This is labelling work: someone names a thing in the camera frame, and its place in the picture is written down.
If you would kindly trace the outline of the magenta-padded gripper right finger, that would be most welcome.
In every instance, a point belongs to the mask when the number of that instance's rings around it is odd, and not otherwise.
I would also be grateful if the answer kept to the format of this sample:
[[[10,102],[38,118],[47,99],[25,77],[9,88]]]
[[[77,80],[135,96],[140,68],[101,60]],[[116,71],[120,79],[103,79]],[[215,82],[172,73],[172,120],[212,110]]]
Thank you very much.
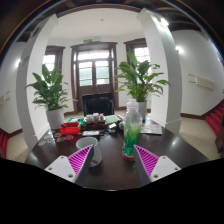
[[[180,167],[167,156],[157,156],[138,145],[134,146],[133,155],[143,185],[180,170]]]

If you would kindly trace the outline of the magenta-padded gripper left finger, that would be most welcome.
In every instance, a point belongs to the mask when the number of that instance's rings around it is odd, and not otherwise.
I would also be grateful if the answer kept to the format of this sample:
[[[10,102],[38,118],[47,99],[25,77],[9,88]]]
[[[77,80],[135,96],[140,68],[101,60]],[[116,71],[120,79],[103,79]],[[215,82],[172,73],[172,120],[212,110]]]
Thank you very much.
[[[89,145],[69,156],[59,156],[45,170],[72,183],[83,184],[93,155],[94,147]]]

